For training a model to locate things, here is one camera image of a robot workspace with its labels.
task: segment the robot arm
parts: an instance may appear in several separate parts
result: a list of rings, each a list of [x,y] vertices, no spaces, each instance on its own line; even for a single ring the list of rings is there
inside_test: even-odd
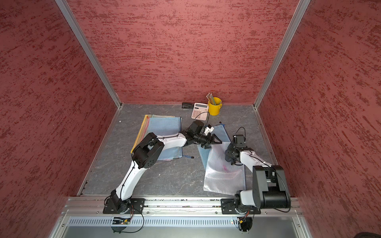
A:
[[[215,134],[211,134],[213,127],[209,125],[202,132],[203,128],[204,123],[196,120],[188,129],[175,135],[156,136],[154,133],[148,133],[133,149],[130,168],[121,184],[111,192],[103,213],[121,214],[128,211],[128,203],[139,179],[148,168],[156,163],[163,150],[191,144],[201,144],[201,147],[208,149],[212,144],[222,144]]]
[[[283,168],[265,163],[253,149],[245,145],[243,135],[233,137],[225,155],[225,160],[232,165],[242,163],[253,173],[253,189],[238,191],[235,196],[238,213],[246,213],[252,207],[258,214],[261,208],[290,208],[291,198]]]

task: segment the wire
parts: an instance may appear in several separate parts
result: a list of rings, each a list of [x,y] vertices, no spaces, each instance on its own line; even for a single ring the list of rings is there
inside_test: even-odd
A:
[[[210,113],[208,114],[208,119],[207,119],[207,123],[205,124],[205,125],[208,125],[208,121],[209,121],[209,116],[210,116]]]
[[[109,195],[109,196],[107,196],[105,199],[104,199],[104,202],[103,202],[103,204],[106,206],[106,201],[107,201],[107,199],[109,199],[111,197],[111,195]]]
[[[221,204],[221,207],[223,207],[226,203],[229,203],[229,202],[231,202],[231,201],[234,201],[234,198],[231,199],[231,200],[229,200],[229,201],[225,201],[223,204]]]
[[[134,216],[134,206],[132,205],[132,203],[131,203],[131,207],[132,207],[132,209],[130,208],[130,214],[132,212],[132,215],[131,215],[131,219],[132,219],[132,216]]]
[[[243,128],[243,130],[245,131],[245,137],[244,137],[244,139],[246,140],[246,129],[245,129],[243,126],[241,126],[240,128],[238,128],[238,130],[234,133],[234,135],[236,135],[237,132],[239,131],[239,129],[241,129],[241,128]]]
[[[243,216],[243,217],[241,217],[239,220],[243,220],[243,219],[245,219],[245,221],[246,221],[246,217],[249,215],[249,212],[250,212],[250,210],[249,210],[249,211],[247,211],[246,215],[245,215],[245,216]]]
[[[122,187],[120,188],[120,196],[119,198],[122,199],[122,190],[123,190],[123,187],[124,187],[124,184],[126,183],[126,180],[128,179],[128,177],[130,176],[131,172],[134,170],[135,168],[135,161],[132,160],[132,162],[134,163],[134,166],[132,167],[131,171],[128,173],[126,179],[124,180],[123,184],[122,184]]]
[[[119,232],[119,231],[114,230],[113,227],[111,227],[111,229],[114,231],[114,233],[115,233],[115,232],[118,232],[118,233],[136,233],[136,232],[140,231],[140,230],[143,228],[143,226],[144,226],[144,216],[143,216],[143,214],[142,214],[139,210],[135,209],[134,207],[132,207],[132,208],[133,208],[134,210],[138,211],[138,212],[140,213],[140,215],[143,217],[143,224],[142,224],[142,226],[140,227],[140,229],[137,230],[137,231],[134,231],[134,232],[122,232],[122,231]]]
[[[121,220],[121,221],[126,220],[126,218],[123,218],[123,217],[114,217],[114,219],[119,219],[119,220]]]
[[[264,165],[266,165],[267,167],[269,167],[270,169],[272,169],[272,170],[277,174],[278,178],[280,178],[280,181],[281,181],[282,184],[283,184],[283,187],[284,187],[285,190],[286,190],[286,203],[288,203],[288,196],[287,196],[287,194],[290,195],[290,193],[287,191],[287,189],[286,189],[286,185],[285,185],[285,183],[283,182],[283,179],[282,179],[282,178],[280,177],[280,175],[278,174],[278,172],[277,172],[273,167],[269,166],[268,164],[266,164],[264,161],[260,160],[259,158],[254,157],[254,156],[251,156],[251,155],[249,155],[249,156],[252,157],[252,158],[255,158],[255,159],[259,160],[260,162],[262,162]],[[285,213],[287,213],[287,212],[289,212],[289,211],[291,210],[291,204],[290,204],[290,207],[288,208],[287,211],[282,211],[282,210],[279,210],[279,209],[277,209],[277,208],[274,208],[274,209],[277,210],[277,211],[280,211],[280,212],[285,212]]]
[[[175,135],[175,136],[168,136],[168,137],[162,137],[162,138],[157,137],[157,139],[166,139],[166,138],[178,137],[179,135],[180,135],[180,132],[177,133],[177,135]]]

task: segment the vent grille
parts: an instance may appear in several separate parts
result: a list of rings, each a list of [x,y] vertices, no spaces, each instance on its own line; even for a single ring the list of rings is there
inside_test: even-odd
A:
[[[72,227],[109,227],[113,217],[70,217],[67,226]]]
[[[70,217],[67,226],[86,227],[140,227],[143,224],[141,216],[134,216],[129,225],[113,225],[113,217]],[[144,217],[147,227],[235,227],[237,217]]]

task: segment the red textured wall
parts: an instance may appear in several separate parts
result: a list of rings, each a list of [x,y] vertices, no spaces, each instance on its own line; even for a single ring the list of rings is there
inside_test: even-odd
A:
[[[0,3],[0,236],[47,237],[116,106],[54,0]]]
[[[122,102],[252,104],[298,0],[68,0]]]
[[[312,0],[260,105],[314,238],[381,234],[380,12]]]

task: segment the calculator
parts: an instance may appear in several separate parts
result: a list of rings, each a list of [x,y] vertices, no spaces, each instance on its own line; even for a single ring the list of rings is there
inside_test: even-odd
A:
[[[197,119],[197,120],[205,121],[207,119],[207,115],[208,115],[207,111],[208,111],[208,109],[209,109],[209,105],[208,104],[196,102],[194,104],[194,107],[193,107],[192,119]]]

